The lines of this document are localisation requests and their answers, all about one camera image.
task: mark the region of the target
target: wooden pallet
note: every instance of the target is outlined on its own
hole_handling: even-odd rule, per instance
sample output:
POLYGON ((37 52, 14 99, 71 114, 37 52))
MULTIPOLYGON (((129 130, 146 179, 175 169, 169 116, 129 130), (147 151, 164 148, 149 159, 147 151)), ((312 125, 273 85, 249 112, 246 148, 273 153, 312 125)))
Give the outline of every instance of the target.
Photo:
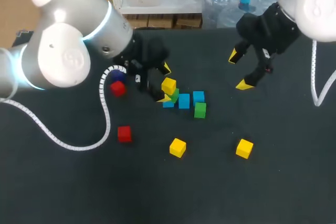
POLYGON ((134 14, 125 15, 125 18, 133 28, 199 29, 202 26, 201 14, 134 14))

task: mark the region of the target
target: green cube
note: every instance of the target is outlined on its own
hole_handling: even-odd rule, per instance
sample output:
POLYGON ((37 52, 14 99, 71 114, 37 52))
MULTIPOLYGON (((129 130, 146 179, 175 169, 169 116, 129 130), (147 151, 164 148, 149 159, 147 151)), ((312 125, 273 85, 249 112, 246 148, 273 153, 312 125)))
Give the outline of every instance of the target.
POLYGON ((179 98, 179 94, 180 94, 180 90, 176 88, 175 92, 172 95, 168 95, 170 97, 170 99, 172 99, 171 100, 172 103, 176 103, 176 101, 179 98))
POLYGON ((195 118, 205 118, 206 112, 206 103, 205 102, 196 102, 195 104, 195 118))

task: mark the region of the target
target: toy block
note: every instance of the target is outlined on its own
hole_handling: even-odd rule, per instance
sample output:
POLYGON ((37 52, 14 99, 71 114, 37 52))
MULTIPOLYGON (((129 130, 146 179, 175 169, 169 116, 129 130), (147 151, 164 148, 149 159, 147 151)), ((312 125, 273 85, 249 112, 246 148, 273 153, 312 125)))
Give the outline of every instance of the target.
POLYGON ((170 154, 173 154, 174 156, 181 158, 183 153, 185 152, 186 147, 187 144, 185 142, 175 138, 169 147, 169 152, 170 154))
POLYGON ((204 102, 196 102, 195 104, 195 118, 205 118, 206 112, 206 103, 204 102))
POLYGON ((193 101, 194 101, 194 106, 195 106, 196 102, 205 102, 204 91, 194 91, 193 92, 193 101))
POLYGON ((118 127, 118 140, 120 143, 129 143, 132 141, 131 138, 131 127, 122 126, 118 127))
POLYGON ((180 90, 175 89, 175 92, 172 95, 169 96, 172 99, 173 103, 177 102, 177 100, 179 99, 179 94, 180 94, 180 90))
POLYGON ((248 156, 250 155, 252 148, 253 143, 246 141, 245 139, 241 139, 238 144, 236 154, 238 156, 248 159, 248 156))
POLYGON ((161 84, 161 89, 167 95, 173 95, 176 89, 176 81, 171 78, 165 78, 163 83, 161 84))
POLYGON ((113 70, 111 73, 111 79, 112 83, 121 81, 125 83, 126 80, 126 74, 121 72, 120 70, 113 70))
POLYGON ((116 97, 120 97, 126 93, 126 87, 121 81, 112 83, 110 85, 110 90, 116 97))
POLYGON ((169 101, 169 102, 163 102, 162 105, 164 108, 173 108, 175 104, 169 101))
POLYGON ((179 109, 189 109, 190 108, 190 95, 180 94, 178 96, 178 107, 179 109))

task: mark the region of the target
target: yellow cube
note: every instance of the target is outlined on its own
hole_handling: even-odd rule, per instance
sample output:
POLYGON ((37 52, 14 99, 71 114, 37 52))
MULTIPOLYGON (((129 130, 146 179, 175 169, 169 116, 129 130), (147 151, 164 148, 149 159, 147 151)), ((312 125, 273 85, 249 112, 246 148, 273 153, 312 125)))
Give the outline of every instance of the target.
POLYGON ((238 144, 236 154, 238 156, 248 159, 248 156, 250 155, 252 148, 253 143, 246 141, 245 139, 241 139, 238 144))
POLYGON ((161 89, 167 95, 173 95, 176 89, 176 81, 174 79, 165 78, 163 83, 161 84, 161 89))
POLYGON ((187 144, 185 142, 175 138, 169 147, 169 152, 170 154, 173 154, 176 157, 182 157, 186 148, 187 144))

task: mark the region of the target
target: blue cube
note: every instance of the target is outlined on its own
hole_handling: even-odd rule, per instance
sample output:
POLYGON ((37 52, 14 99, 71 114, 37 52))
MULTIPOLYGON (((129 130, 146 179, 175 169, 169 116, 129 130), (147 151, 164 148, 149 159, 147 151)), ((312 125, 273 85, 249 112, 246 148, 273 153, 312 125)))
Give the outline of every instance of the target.
POLYGON ((180 94, 178 96, 178 107, 179 109, 189 109, 190 108, 190 95, 180 94))
POLYGON ((194 91, 193 101, 194 101, 194 106, 196 102, 205 102, 204 91, 194 91))
POLYGON ((162 103, 164 108, 173 108, 174 107, 174 103, 169 101, 169 102, 163 102, 162 103))
POLYGON ((113 70, 111 73, 111 78, 112 78, 112 83, 116 82, 116 81, 121 81, 123 83, 125 83, 125 79, 126 79, 126 74, 121 72, 120 70, 113 70))

